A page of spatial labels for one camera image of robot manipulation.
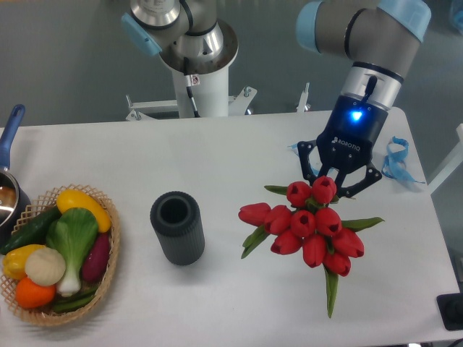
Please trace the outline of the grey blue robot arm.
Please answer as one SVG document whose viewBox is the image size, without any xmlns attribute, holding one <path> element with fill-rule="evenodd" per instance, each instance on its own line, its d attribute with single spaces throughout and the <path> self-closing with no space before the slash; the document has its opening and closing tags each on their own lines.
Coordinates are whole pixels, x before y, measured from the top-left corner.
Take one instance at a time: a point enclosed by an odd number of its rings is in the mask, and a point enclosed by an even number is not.
<svg viewBox="0 0 463 347">
<path fill-rule="evenodd" d="M 336 171 L 339 197 L 381 179 L 373 147 L 430 17 L 423 1 L 312 1 L 302 8 L 295 28 L 301 47 L 352 60 L 325 129 L 297 146 L 304 179 L 318 177 L 310 165 L 313 150 L 319 175 Z M 229 115 L 229 66 L 238 42 L 214 1 L 132 1 L 121 23 L 140 51 L 160 56 L 171 70 L 182 118 Z"/>
</svg>

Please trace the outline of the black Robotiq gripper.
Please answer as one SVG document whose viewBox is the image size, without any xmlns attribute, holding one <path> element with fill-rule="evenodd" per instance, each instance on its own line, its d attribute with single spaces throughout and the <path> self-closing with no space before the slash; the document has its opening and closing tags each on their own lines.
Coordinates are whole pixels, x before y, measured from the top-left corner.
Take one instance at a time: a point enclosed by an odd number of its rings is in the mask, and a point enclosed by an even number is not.
<svg viewBox="0 0 463 347">
<path fill-rule="evenodd" d="M 387 111 L 372 104 L 347 96 L 338 97 L 317 139 L 297 143 L 303 179 L 314 182 L 319 175 L 325 176 L 334 168 L 338 171 L 336 178 L 342 181 L 346 175 L 365 166 L 364 178 L 351 186 L 338 188 L 338 198 L 353 198 L 379 182 L 383 175 L 371 159 L 387 116 Z"/>
</svg>

